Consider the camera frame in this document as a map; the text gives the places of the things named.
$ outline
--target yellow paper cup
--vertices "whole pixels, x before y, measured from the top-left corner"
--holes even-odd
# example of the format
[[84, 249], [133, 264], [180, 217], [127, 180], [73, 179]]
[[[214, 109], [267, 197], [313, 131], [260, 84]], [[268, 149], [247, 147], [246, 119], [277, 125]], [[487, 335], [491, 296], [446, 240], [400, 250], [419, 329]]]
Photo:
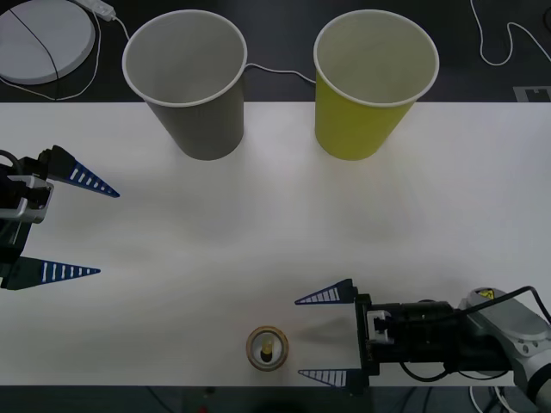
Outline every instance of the yellow paper cup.
[[438, 75], [429, 35], [401, 15], [358, 10], [321, 30], [316, 64], [316, 138], [346, 160], [373, 155]]

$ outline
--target dark floor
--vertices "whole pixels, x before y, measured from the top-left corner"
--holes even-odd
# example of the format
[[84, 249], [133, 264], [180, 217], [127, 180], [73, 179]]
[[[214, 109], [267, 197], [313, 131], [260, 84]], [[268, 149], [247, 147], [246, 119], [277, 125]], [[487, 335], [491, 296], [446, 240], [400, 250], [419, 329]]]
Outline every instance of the dark floor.
[[[22, 0], [3, 0], [0, 13]], [[274, 69], [292, 69], [314, 77], [313, 43], [330, 20], [356, 9], [384, 9], [421, 25], [435, 41], [441, 68], [427, 102], [516, 102], [513, 87], [551, 86], [551, 63], [529, 36], [512, 29], [514, 53], [501, 67], [485, 64], [479, 56], [480, 37], [469, 0], [157, 0], [137, 7], [135, 0], [108, 0], [132, 34], [157, 15], [177, 9], [205, 9], [234, 22], [249, 49], [249, 61]], [[543, 14], [548, 0], [474, 0], [484, 28], [485, 55], [499, 62], [509, 52], [507, 22], [525, 26], [551, 51], [551, 32]], [[137, 102], [121, 70], [127, 43], [117, 22], [100, 21], [102, 49], [95, 82], [71, 102]], [[72, 74], [59, 82], [59, 95], [80, 91], [91, 78], [96, 49]], [[256, 69], [245, 74], [245, 100], [251, 102], [312, 101], [314, 87], [296, 76], [274, 75]], [[54, 84], [36, 91], [53, 96]], [[549, 102], [548, 93], [529, 100]], [[0, 83], [0, 102], [44, 102], [44, 98]]]
[[[145, 387], [0, 387], [2, 413], [413, 413], [422, 412], [429, 387], [373, 387], [363, 397], [323, 387], [154, 387], [166, 410]], [[474, 390], [484, 409], [491, 400], [487, 387]], [[517, 389], [505, 396], [516, 411], [536, 412]], [[426, 412], [476, 413], [467, 387], [434, 387]], [[492, 409], [499, 412], [499, 407]]]

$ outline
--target paper cup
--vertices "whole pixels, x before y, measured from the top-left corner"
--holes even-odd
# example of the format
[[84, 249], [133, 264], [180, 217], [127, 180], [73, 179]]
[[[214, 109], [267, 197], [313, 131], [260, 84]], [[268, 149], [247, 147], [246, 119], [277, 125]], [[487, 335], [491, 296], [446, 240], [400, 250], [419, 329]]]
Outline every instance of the paper cup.
[[359, 10], [319, 33], [316, 65], [316, 138], [331, 155], [373, 155], [438, 74], [429, 35], [401, 15]]
[[243, 138], [246, 61], [245, 39], [233, 23], [207, 11], [180, 10], [134, 33], [122, 71], [182, 151], [211, 160]]

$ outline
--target tape roll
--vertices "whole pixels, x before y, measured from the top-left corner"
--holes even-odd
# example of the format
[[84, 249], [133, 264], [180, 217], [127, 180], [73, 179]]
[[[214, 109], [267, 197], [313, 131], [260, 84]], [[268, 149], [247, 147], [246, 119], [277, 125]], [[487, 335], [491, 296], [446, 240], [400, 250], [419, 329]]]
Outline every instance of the tape roll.
[[262, 372], [273, 372], [281, 367], [289, 354], [289, 342], [276, 327], [261, 326], [247, 339], [247, 359]]

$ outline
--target gray paper cup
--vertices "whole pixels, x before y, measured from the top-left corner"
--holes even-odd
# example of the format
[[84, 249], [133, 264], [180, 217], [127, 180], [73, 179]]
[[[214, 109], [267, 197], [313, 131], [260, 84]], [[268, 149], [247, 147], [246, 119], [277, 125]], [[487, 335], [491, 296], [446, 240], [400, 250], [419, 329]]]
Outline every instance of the gray paper cup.
[[247, 45], [220, 15], [180, 10], [160, 15], [128, 41], [122, 71], [178, 146], [212, 160], [243, 138]]

